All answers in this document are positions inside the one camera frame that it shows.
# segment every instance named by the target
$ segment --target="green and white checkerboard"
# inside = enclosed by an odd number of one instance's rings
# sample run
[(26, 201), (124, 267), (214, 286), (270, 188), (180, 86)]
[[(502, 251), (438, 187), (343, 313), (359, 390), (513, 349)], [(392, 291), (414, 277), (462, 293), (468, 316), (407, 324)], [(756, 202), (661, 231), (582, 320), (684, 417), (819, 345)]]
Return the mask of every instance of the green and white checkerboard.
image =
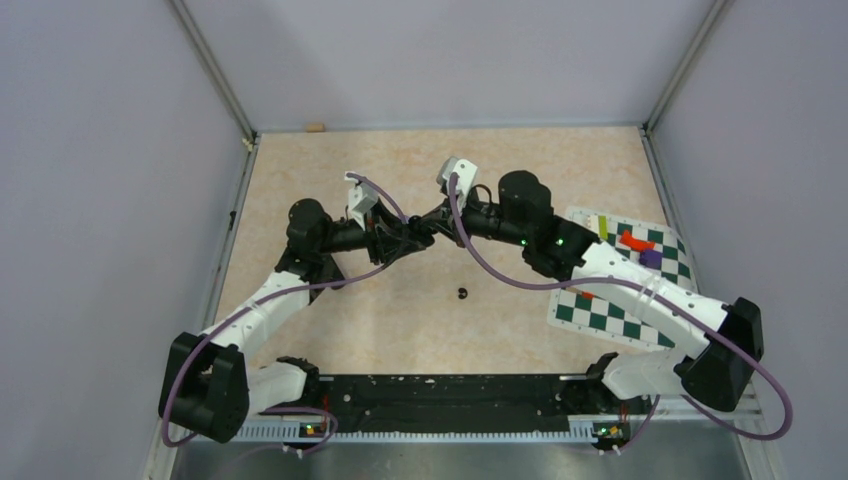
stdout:
[[(663, 254), (660, 268), (663, 278), (687, 290), (698, 291), (686, 246), (669, 227), (574, 207), (566, 211), (565, 218), (596, 229), (619, 253), (634, 262), (639, 261), (639, 252), (619, 242), (625, 230), (630, 230), (639, 240), (656, 242), (654, 249)], [(548, 324), (648, 351), (674, 346), (665, 335), (621, 308), (600, 297), (589, 299), (571, 290), (551, 293)]]

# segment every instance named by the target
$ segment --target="white wall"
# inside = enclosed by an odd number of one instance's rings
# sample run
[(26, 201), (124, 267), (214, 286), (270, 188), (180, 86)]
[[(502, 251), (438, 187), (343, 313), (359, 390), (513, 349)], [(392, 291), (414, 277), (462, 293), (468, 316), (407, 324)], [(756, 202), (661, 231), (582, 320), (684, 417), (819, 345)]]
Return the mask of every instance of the white wall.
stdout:
[(244, 153), (162, 0), (0, 7), (0, 478), (139, 478)]
[(711, 0), (188, 0), (259, 130), (641, 123)]
[(845, 478), (846, 20), (839, 0), (736, 2), (657, 134), (704, 289), (762, 307), (792, 479)]

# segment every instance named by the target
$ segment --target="metal frame edge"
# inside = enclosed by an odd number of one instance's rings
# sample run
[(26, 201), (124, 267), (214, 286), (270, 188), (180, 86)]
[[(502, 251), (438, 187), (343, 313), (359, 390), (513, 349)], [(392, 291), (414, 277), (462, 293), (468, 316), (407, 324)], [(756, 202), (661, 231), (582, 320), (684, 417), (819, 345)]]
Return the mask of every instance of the metal frame edge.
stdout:
[(171, 11), (179, 22), (183, 32), (186, 34), (192, 49), (197, 55), (198, 61), (203, 67), (203, 70), (206, 72), (206, 75), (209, 77), (209, 81), (218, 92), (218, 96), (229, 111), (230, 116), (238, 124), (244, 138), (253, 142), (256, 138), (256, 131), (251, 126), (250, 120), (247, 118), (247, 114), (241, 106), (241, 102), (239, 102), (233, 88), (230, 86), (227, 77), (224, 76), (224, 72), (221, 70), (218, 60), (215, 58), (215, 55), (212, 53), (212, 49), (203, 37), (203, 33), (200, 31), (200, 27), (197, 26), (197, 22), (195, 22), (191, 11), (185, 4), (185, 0), (165, 1), (168, 6), (171, 7)]
[[(259, 152), (259, 140), (260, 138), (257, 137), (253, 144), (253, 150), (247, 155), (238, 182), (238, 188), (236, 189), (236, 195), (232, 201), (233, 207), (229, 210), (230, 212), (235, 212), (235, 217), (232, 220), (232, 228), (227, 228), (224, 233), (215, 274), (212, 276), (211, 285), (207, 288), (209, 297), (205, 302), (206, 307), (201, 317), (202, 328), (206, 328), (215, 322), (215, 315), (218, 312), (218, 302), (221, 299), (221, 292), (224, 289), (224, 281), (227, 277), (227, 267), (233, 253), (238, 225), (241, 221), (242, 207), (247, 199), (247, 189), (250, 186), (250, 178), (253, 174), (253, 167), (256, 164), (256, 155)], [(143, 480), (169, 480), (171, 478), (177, 458), (177, 449), (168, 448), (162, 443), (162, 439), (159, 436), (161, 428), (162, 419), (157, 419), (153, 439), (147, 452), (147, 461), (142, 476)], [(182, 427), (173, 426), (171, 430), (171, 434), (177, 437), (182, 437), (188, 433)]]
[(727, 10), (732, 4), (733, 0), (715, 0), (713, 2), (706, 17), (704, 17), (704, 20), (701, 22), (701, 26), (698, 27), (698, 31), (695, 33), (695, 36), (692, 38), (692, 41), (689, 42), (689, 47), (686, 49), (686, 52), (677, 64), (677, 68), (675, 68), (674, 73), (671, 75), (671, 78), (663, 89), (663, 93), (660, 95), (656, 105), (654, 105), (650, 115), (648, 115), (648, 119), (645, 121), (643, 128), (648, 135), (652, 134), (662, 121), (669, 105), (671, 105), (674, 101), (677, 92), (685, 83), (689, 72), (692, 71), (692, 68), (697, 63), (698, 58), (700, 58), (701, 53), (703, 53), (707, 42), (709, 42), (710, 37), (712, 37), (713, 33), (715, 33), (716, 28), (721, 23), (721, 20), (724, 18)]
[[(749, 432), (767, 433), (766, 421), (758, 419), (738, 419), (733, 422), (738, 428)], [(749, 438), (739, 438), (739, 450), (751, 480), (784, 480), (789, 478), (783, 455), (775, 442), (763, 442)]]

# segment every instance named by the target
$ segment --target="purple block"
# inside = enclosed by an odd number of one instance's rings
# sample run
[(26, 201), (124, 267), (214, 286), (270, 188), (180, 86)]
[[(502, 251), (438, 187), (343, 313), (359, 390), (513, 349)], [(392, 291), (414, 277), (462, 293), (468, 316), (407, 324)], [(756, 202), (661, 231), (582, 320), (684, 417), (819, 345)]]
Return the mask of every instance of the purple block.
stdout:
[(642, 265), (659, 270), (662, 267), (662, 252), (656, 250), (645, 250), (639, 254), (639, 263)]

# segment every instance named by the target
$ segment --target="metal floor panel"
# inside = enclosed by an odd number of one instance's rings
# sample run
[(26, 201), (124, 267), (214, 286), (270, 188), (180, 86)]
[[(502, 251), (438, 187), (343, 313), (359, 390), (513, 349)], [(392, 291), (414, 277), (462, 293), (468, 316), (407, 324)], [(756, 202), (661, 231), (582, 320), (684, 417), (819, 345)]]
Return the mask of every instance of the metal floor panel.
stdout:
[[(177, 458), (172, 480), (206, 480), (260, 443), (192, 442)], [(620, 457), (573, 453), (573, 445), (337, 443), (298, 460), (264, 451), (232, 465), (216, 480), (748, 480), (734, 435), (703, 421), (657, 421)]]

